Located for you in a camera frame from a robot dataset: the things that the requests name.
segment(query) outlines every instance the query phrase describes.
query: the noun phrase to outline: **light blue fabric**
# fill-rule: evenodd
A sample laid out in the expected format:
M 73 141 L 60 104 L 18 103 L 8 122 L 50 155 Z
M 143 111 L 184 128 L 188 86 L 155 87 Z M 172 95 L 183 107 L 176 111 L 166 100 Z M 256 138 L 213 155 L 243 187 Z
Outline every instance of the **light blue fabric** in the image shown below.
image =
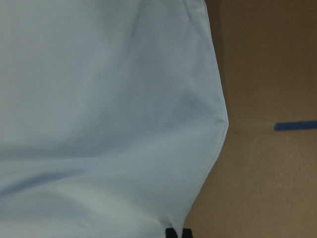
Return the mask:
M 0 236 L 163 238 L 228 120 L 203 0 L 0 1 Z

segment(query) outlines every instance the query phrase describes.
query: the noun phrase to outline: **tan wall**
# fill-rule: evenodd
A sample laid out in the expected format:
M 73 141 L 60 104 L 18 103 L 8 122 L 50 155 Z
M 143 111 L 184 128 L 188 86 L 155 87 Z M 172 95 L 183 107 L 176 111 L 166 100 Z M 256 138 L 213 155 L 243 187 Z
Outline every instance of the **tan wall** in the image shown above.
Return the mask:
M 317 238 L 317 1 L 206 0 L 229 131 L 185 227 L 194 238 Z

